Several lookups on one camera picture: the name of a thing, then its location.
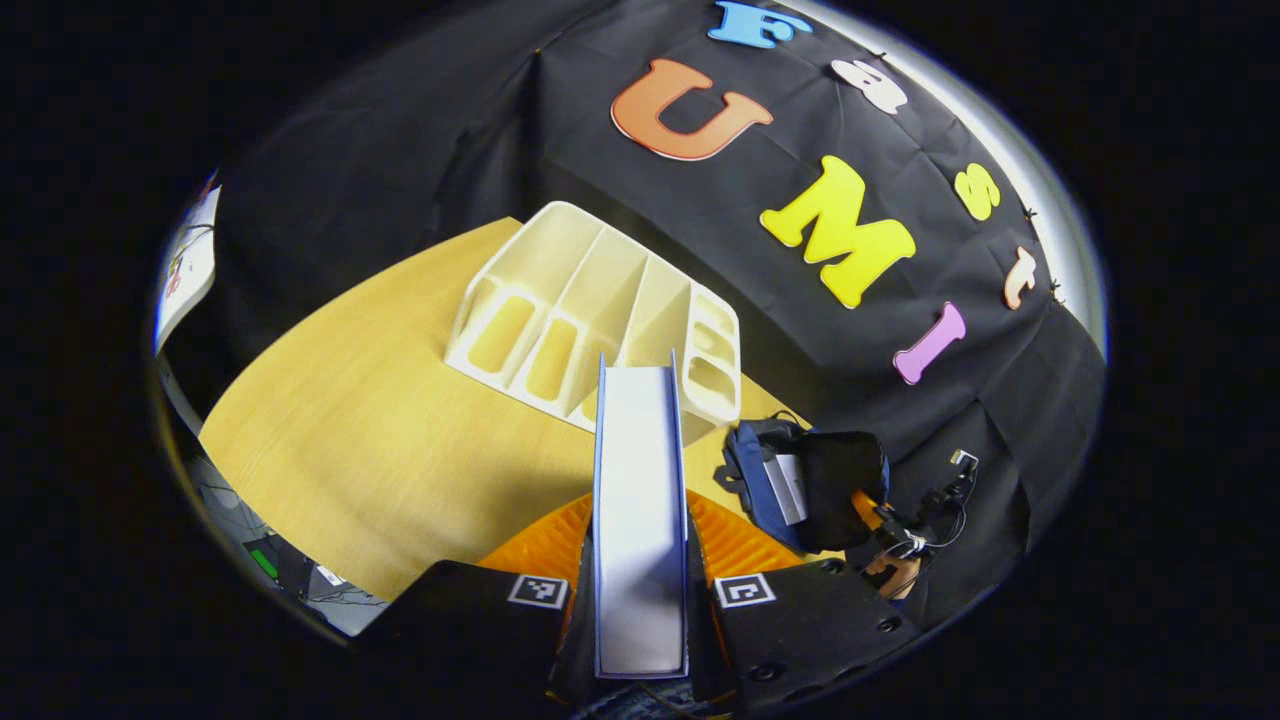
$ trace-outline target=light wood tabletop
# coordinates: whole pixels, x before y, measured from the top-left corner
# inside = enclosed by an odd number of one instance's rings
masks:
[[[474,229],[334,299],[246,368],[200,433],[264,521],[384,600],[591,491],[591,433],[443,361],[467,283],[520,227]],[[742,377],[742,418],[782,409]],[[685,448],[686,483],[742,515],[712,477],[727,432]]]

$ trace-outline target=foam letter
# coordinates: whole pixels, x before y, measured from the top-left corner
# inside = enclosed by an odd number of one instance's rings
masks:
[[[831,69],[849,85],[863,91],[872,105],[890,115],[896,115],[901,105],[906,105],[906,94],[896,82],[888,79],[884,73],[868,65],[861,60],[846,63],[845,60],[832,60]]]
[[[764,37],[768,32],[774,38],[786,42],[795,37],[795,31],[813,32],[813,26],[791,15],[773,13],[744,5],[741,3],[717,3],[724,8],[724,22],[707,35],[716,40],[739,42],[751,47],[774,47],[777,44]]]
[[[649,74],[622,91],[609,113],[622,135],[675,160],[705,160],[755,123],[767,126],[773,115],[759,102],[737,92],[724,94],[724,109],[700,129],[672,132],[658,115],[692,88],[707,90],[712,78],[675,60],[652,60]]]
[[[956,193],[969,214],[979,220],[991,217],[992,205],[1000,205],[1000,187],[978,163],[969,163],[965,172],[956,174]]]
[[[804,242],[804,228],[814,223],[804,250],[806,263],[849,254],[840,263],[823,266],[818,275],[827,290],[850,309],[858,307],[863,292],[890,265],[915,255],[915,241],[902,223],[879,220],[858,224],[865,193],[867,183],[852,168],[835,155],[826,155],[822,177],[808,190],[782,210],[760,213],[764,229],[787,247]]]
[[[1023,299],[1018,295],[1023,291],[1023,287],[1032,290],[1036,287],[1036,259],[1027,250],[1018,249],[1018,261],[1014,266],[1009,269],[1009,274],[1005,275],[1005,305],[1009,305],[1010,310],[1018,310],[1023,305]]]
[[[964,318],[950,302],[942,304],[942,318],[924,333],[924,337],[915,341],[910,350],[899,350],[893,354],[893,366],[901,373],[906,384],[914,386],[920,382],[920,373],[929,366],[929,363],[946,350],[948,345],[964,337]]]

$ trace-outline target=orange soft gripper pad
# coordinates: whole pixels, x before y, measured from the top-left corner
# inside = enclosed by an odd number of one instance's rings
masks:
[[[534,521],[476,565],[504,573],[564,578],[577,588],[586,524],[591,519],[591,493]]]
[[[687,492],[689,511],[703,544],[707,582],[714,578],[749,575],[801,565],[797,557],[759,528],[730,510]],[[564,505],[543,516],[477,562],[481,568],[564,578],[577,588],[582,541],[591,519],[591,496]]]
[[[804,564],[803,559],[782,543],[728,509],[696,492],[685,491],[685,495],[694,527],[698,528],[698,539],[703,543],[708,584],[716,578],[767,573]]]

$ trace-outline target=sticker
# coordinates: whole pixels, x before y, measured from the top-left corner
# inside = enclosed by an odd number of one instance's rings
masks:
[[[765,32],[782,42],[795,37],[795,31],[797,29],[800,32],[813,32],[813,26],[800,18],[792,18],[791,15],[783,15],[782,13],[741,3],[722,0],[716,4],[724,8],[724,22],[718,28],[707,33],[713,40],[724,40],[727,42],[750,45],[751,47],[776,47],[777,44],[765,37]]]
[[[723,150],[746,128],[773,122],[759,102],[737,94],[724,94],[724,109],[701,128],[673,132],[658,117],[667,105],[690,90],[708,90],[712,78],[675,60],[657,59],[650,70],[613,100],[609,114],[622,135],[644,145],[663,158],[673,160],[705,160]]]
[[[568,580],[539,578],[538,575],[520,575],[516,578],[516,584],[512,585],[507,601],[559,610],[564,606],[564,597],[567,594]]]
[[[805,263],[820,263],[845,255],[818,272],[822,283],[849,309],[858,307],[863,292],[902,258],[915,255],[911,233],[897,220],[859,225],[867,183],[835,155],[822,159],[822,177],[782,210],[760,213],[760,224],[787,247],[804,242],[804,229],[813,223]]]
[[[1021,295],[1023,288],[1032,290],[1036,287],[1036,259],[1025,249],[1018,249],[1018,261],[1014,266],[1009,269],[1009,274],[1005,275],[1005,305],[1009,305],[1010,310],[1018,310],[1023,305]]]
[[[969,163],[964,172],[956,174],[955,187],[960,201],[977,220],[986,220],[991,217],[991,209],[1000,205],[996,179],[978,163]]]
[[[347,582],[347,580],[339,578],[337,573],[334,573],[333,570],[325,568],[324,565],[316,565],[316,570],[319,570],[320,574],[324,575],[324,579],[329,580],[329,584],[333,585],[333,587],[338,587],[338,585],[346,584],[346,582]]]
[[[763,573],[739,575],[736,578],[716,578],[716,593],[719,596],[721,607],[724,610],[777,600],[777,596],[773,594],[773,588],[764,580]]]
[[[872,105],[879,110],[896,115],[897,109],[906,105],[906,94],[888,76],[868,65],[861,60],[852,63],[845,60],[832,60],[831,69],[836,70],[840,79],[863,91]]]
[[[906,384],[914,386],[920,382],[920,374],[929,363],[933,363],[948,345],[963,338],[964,333],[964,318],[960,316],[960,310],[951,302],[943,302],[942,318],[910,350],[899,350],[893,354],[893,366]]]

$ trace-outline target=black pouch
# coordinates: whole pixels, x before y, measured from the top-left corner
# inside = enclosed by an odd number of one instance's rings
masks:
[[[879,441],[863,432],[805,430],[780,415],[744,420],[730,432],[726,465],[717,471],[721,486],[737,493],[756,527],[797,552],[846,550],[870,539],[852,496],[860,489],[877,503],[888,497],[888,460]],[[778,455],[796,456],[800,470],[808,516],[791,525],[765,470]]]

